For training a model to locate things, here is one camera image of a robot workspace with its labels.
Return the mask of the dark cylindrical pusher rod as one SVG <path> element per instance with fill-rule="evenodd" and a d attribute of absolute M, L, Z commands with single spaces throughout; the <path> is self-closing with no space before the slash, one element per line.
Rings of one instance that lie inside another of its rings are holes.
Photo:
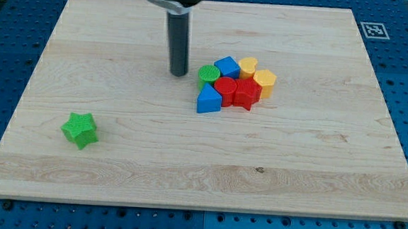
<path fill-rule="evenodd" d="M 189 14 L 167 13 L 167 33 L 169 44 L 169 69 L 175 77 L 188 73 L 189 62 Z"/>

